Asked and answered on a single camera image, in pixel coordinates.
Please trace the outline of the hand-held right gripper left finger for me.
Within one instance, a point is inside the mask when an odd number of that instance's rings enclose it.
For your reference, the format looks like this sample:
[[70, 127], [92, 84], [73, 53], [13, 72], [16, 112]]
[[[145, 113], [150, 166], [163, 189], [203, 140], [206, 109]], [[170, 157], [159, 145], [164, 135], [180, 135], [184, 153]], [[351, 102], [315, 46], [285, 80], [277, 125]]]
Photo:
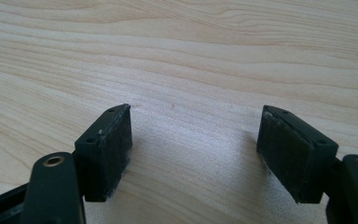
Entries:
[[105, 202], [123, 176], [132, 148], [131, 106], [105, 110], [75, 141], [80, 191], [87, 202]]

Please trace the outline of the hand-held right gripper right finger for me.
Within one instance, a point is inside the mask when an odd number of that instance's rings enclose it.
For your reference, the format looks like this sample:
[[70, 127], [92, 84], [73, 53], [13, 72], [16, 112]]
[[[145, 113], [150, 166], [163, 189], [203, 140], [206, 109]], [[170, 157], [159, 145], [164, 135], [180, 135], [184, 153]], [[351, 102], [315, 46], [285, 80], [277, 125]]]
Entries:
[[306, 121], [279, 107], [265, 105], [256, 151], [298, 203], [318, 203], [323, 176], [338, 144]]

